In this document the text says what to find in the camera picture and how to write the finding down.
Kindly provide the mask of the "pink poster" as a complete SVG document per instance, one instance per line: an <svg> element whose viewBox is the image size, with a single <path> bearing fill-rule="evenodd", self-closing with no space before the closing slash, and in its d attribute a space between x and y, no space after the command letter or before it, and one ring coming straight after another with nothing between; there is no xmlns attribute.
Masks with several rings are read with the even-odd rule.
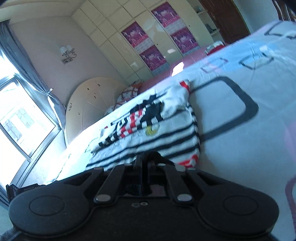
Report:
<svg viewBox="0 0 296 241"><path fill-rule="evenodd" d="M192 35L187 27L182 28L177 32L171 34L171 38L183 55L189 54L190 52L200 48L195 37Z"/></svg>
<svg viewBox="0 0 296 241"><path fill-rule="evenodd" d="M154 45L137 22L132 23L121 33L138 54Z"/></svg>
<svg viewBox="0 0 296 241"><path fill-rule="evenodd" d="M154 8L152 14L165 29L172 31L173 33L185 26L180 16L168 2Z"/></svg>
<svg viewBox="0 0 296 241"><path fill-rule="evenodd" d="M166 60L158 48L153 45L140 54L140 57L151 71L156 70L160 66L166 64Z"/></svg>

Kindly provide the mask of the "dark wooden door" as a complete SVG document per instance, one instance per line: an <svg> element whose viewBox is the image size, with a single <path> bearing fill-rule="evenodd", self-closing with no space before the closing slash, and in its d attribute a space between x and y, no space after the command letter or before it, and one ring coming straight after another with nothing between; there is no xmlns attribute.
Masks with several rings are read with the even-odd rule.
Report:
<svg viewBox="0 0 296 241"><path fill-rule="evenodd" d="M243 17L231 0L201 0L215 25L220 29L222 38L232 44L250 35Z"/></svg>

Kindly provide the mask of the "near patterned pillow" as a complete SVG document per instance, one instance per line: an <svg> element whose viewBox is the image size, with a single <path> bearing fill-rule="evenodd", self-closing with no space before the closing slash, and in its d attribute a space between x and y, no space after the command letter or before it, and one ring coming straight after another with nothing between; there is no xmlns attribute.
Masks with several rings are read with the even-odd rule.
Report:
<svg viewBox="0 0 296 241"><path fill-rule="evenodd" d="M104 116L109 115L110 113L112 113L113 111L115 111L116 109L118 109L119 107L121 107L123 104L125 104L125 101L117 102L115 105L110 106L105 111Z"/></svg>

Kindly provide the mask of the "grey curtain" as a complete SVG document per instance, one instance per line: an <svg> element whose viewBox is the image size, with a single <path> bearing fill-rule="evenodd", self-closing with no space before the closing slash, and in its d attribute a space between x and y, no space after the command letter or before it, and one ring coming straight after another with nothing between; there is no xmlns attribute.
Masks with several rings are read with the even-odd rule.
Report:
<svg viewBox="0 0 296 241"><path fill-rule="evenodd" d="M1 22L1 54L16 68L16 76L26 90L40 102L42 108L63 130L66 124L65 106L46 85L34 68L29 55L9 26L10 21Z"/></svg>

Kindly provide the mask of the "far patterned pillow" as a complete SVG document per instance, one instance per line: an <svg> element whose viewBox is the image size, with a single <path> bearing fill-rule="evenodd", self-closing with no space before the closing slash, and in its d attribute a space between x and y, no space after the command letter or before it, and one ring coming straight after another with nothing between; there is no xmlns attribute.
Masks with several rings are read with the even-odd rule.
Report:
<svg viewBox="0 0 296 241"><path fill-rule="evenodd" d="M125 88L116 99L116 104L124 104L135 98L138 95L142 84L142 82L136 82Z"/></svg>

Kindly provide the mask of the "striped knit sweater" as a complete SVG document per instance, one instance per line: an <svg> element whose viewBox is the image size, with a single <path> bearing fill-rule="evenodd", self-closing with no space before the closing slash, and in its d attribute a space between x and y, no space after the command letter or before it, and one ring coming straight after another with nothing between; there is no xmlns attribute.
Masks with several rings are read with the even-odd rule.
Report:
<svg viewBox="0 0 296 241"><path fill-rule="evenodd" d="M106 148L114 142L151 127L185 109L190 92L189 80L182 80L133 107L128 113L105 127L106 133L98 141L98 149Z"/></svg>

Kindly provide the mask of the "upper left pink poster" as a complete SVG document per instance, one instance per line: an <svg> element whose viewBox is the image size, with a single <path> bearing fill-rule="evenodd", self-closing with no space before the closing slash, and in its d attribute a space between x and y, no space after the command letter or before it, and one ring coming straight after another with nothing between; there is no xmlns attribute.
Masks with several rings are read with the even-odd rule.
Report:
<svg viewBox="0 0 296 241"><path fill-rule="evenodd" d="M137 22L132 23L121 33L138 54L154 45Z"/></svg>

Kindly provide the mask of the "window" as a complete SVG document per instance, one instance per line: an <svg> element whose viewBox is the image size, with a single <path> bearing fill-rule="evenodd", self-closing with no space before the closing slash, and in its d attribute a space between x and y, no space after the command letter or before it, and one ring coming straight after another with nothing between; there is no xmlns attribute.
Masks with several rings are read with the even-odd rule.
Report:
<svg viewBox="0 0 296 241"><path fill-rule="evenodd" d="M59 130L1 53L1 187L21 182Z"/></svg>

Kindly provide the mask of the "cream wardrobe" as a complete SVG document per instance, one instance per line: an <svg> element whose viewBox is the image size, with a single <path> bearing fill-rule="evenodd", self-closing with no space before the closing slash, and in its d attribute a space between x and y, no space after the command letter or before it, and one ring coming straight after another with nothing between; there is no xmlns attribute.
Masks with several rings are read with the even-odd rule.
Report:
<svg viewBox="0 0 296 241"><path fill-rule="evenodd" d="M127 83L213 43L188 1L84 1L72 18Z"/></svg>

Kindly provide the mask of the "wall lamp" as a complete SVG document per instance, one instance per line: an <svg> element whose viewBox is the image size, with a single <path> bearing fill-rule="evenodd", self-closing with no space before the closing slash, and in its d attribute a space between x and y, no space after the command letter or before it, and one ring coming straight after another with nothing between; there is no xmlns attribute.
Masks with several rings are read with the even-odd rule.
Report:
<svg viewBox="0 0 296 241"><path fill-rule="evenodd" d="M77 54L75 53L75 49L72 48L71 45L62 46L60 48L60 52L63 57L63 59L61 60L61 62L63 64L67 64L67 63L73 61L73 59L77 57Z"/></svg>

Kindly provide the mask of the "dark wooden chair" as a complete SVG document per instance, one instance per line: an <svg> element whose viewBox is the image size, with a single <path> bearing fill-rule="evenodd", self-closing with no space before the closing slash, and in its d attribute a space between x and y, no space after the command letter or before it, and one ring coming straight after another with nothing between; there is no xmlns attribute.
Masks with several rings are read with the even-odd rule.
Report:
<svg viewBox="0 0 296 241"><path fill-rule="evenodd" d="M295 22L295 13L284 1L272 0L272 3L280 21Z"/></svg>

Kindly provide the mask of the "lower left pink poster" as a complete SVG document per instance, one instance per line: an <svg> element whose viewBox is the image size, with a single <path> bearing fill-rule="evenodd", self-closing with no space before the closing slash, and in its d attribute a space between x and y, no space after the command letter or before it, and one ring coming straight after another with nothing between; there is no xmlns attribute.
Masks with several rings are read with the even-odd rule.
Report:
<svg viewBox="0 0 296 241"><path fill-rule="evenodd" d="M151 71L156 70L160 66L166 64L166 60L158 48L153 45L140 54L140 57Z"/></svg>

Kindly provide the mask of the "beige round headboard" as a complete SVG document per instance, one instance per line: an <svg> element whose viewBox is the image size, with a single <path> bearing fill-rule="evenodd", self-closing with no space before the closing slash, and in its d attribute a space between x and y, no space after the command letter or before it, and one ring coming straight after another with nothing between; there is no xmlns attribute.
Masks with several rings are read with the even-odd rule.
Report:
<svg viewBox="0 0 296 241"><path fill-rule="evenodd" d="M127 85L106 77L91 78L80 84L67 105L64 130L66 145L103 118L126 87Z"/></svg>

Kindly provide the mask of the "pink bed cover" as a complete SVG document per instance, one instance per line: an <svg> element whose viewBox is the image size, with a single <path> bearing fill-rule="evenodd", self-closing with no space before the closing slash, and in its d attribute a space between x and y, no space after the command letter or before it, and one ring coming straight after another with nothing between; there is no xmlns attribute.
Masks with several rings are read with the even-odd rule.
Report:
<svg viewBox="0 0 296 241"><path fill-rule="evenodd" d="M138 89L138 94L142 94L143 92L152 88L153 86L155 86L159 82L163 81L164 79L171 77L171 75L173 73L173 69L175 68L175 66L177 66L181 62L184 64L184 68L187 68L187 67L193 65L194 63L200 61L201 59L207 57L207 55L205 54L206 49L207 49L207 47L199 48L199 49L193 51L192 53L186 55L181 60L175 61L173 64L171 64L169 66L169 68L167 70L165 70L161 74L157 75L156 77L153 77L153 78L147 80L146 82L142 83L140 88Z"/></svg>

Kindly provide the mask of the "patterned pillow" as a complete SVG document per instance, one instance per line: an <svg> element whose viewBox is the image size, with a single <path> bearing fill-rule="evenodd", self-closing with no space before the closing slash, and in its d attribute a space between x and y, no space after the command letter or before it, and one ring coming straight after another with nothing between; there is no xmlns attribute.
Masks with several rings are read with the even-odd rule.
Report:
<svg viewBox="0 0 296 241"><path fill-rule="evenodd" d="M116 99L116 104L124 104L135 98L138 95L142 84L142 82L136 82L125 88Z"/></svg>
<svg viewBox="0 0 296 241"><path fill-rule="evenodd" d="M110 113L112 113L113 111L115 111L116 109L118 109L119 107L121 107L123 104L125 104L125 101L117 102L115 105L110 106L105 111L104 116L109 115Z"/></svg>

